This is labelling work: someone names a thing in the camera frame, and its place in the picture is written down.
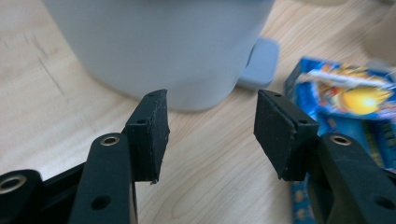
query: box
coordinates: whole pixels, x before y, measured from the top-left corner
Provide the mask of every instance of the box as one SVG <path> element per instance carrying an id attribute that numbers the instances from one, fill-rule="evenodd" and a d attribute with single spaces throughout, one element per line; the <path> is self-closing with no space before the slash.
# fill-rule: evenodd
<path id="1" fill-rule="evenodd" d="M 306 57 L 285 82 L 285 95 L 319 123 L 319 135 L 355 138 L 378 166 L 388 169 L 396 168 L 395 91 L 386 72 Z M 295 224 L 316 223 L 305 185 L 291 184 Z"/>

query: metal screw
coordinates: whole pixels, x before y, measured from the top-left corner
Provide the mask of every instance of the metal screw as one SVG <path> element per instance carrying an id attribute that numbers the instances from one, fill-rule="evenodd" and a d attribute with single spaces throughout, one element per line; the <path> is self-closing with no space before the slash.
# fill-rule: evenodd
<path id="1" fill-rule="evenodd" d="M 7 194 L 11 191 L 20 188 L 25 182 L 24 175 L 13 175 L 0 182 L 0 194 Z"/>
<path id="2" fill-rule="evenodd" d="M 119 141 L 120 141 L 120 139 L 117 136 L 109 136 L 109 137 L 103 138 L 100 141 L 100 144 L 104 147 L 110 147 L 110 146 L 116 145 Z"/>
<path id="3" fill-rule="evenodd" d="M 332 140 L 332 142 L 334 142 L 335 144 L 341 145 L 341 146 L 350 146 L 352 144 L 352 142 L 340 135 L 332 135 L 330 136 L 330 140 Z"/>

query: screw hole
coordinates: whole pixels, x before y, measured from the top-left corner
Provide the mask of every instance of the screw hole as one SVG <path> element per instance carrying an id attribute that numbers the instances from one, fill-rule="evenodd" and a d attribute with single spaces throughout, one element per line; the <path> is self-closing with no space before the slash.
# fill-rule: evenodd
<path id="1" fill-rule="evenodd" d="M 333 135 L 330 137 L 330 139 L 338 145 L 341 146 L 350 146 L 352 144 L 351 141 L 349 141 L 349 139 L 343 137 L 343 136 L 339 136 L 339 135 Z"/>
<path id="2" fill-rule="evenodd" d="M 0 182 L 0 194 L 10 193 L 26 182 L 24 175 L 14 175 Z"/>
<path id="3" fill-rule="evenodd" d="M 138 123 L 138 124 L 144 124 L 144 123 L 146 123 L 146 121 L 145 121 L 144 119 L 140 119 L 140 120 L 138 120 L 136 123 Z"/>
<path id="4" fill-rule="evenodd" d="M 117 136 L 109 136 L 109 137 L 102 139 L 102 141 L 100 141 L 100 144 L 102 146 L 109 147 L 109 146 L 116 145 L 119 141 L 120 141 L 120 139 Z"/>
<path id="5" fill-rule="evenodd" d="M 98 196 L 92 201 L 91 208 L 93 210 L 102 210 L 106 208 L 110 203 L 111 203 L 111 198 L 109 196 L 107 195 Z"/>
<path id="6" fill-rule="evenodd" d="M 379 205 L 379 206 L 381 206 L 383 208 L 386 208 L 386 209 L 390 209 L 390 210 L 396 209 L 396 205 L 391 200 L 389 200 L 387 198 L 384 198 L 382 196 L 375 196 L 374 197 L 374 202 L 377 205 Z"/>

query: yellow cartoon character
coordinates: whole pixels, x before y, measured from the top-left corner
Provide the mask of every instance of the yellow cartoon character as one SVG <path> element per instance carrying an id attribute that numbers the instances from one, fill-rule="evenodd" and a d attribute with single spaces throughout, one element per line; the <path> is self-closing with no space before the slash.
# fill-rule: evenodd
<path id="1" fill-rule="evenodd" d="M 303 208 L 300 208 L 297 212 L 296 212 L 296 216 L 299 220 L 306 220 L 306 214 L 305 214 L 305 210 Z"/>
<path id="2" fill-rule="evenodd" d="M 295 192 L 295 195 L 294 195 L 294 196 L 295 196 L 295 197 L 294 197 L 294 200 L 295 200 L 295 202 L 297 202 L 297 203 L 302 202 L 303 199 L 304 199 L 304 193 L 303 193 L 302 190 L 297 190 L 297 191 Z"/>
<path id="3" fill-rule="evenodd" d="M 334 100 L 342 110 L 357 115 L 366 115 L 379 111 L 379 106 L 387 101 L 392 94 L 392 91 L 376 87 L 358 87 L 337 94 Z"/>

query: wooden table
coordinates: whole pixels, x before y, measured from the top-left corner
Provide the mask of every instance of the wooden table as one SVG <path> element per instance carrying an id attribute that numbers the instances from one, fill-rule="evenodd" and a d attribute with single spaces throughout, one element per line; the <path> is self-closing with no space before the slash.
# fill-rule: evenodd
<path id="1" fill-rule="evenodd" d="M 361 40 L 388 9 L 276 1 L 262 33 L 281 46 L 269 89 L 282 92 L 304 55 L 365 64 Z M 85 161 L 137 103 L 92 78 L 40 1 L 0 2 L 0 174 L 30 168 L 47 179 Z M 252 134 L 255 108 L 256 93 L 235 88 L 205 112 L 171 111 L 161 180 L 137 184 L 140 223 L 291 223 L 289 184 Z"/>

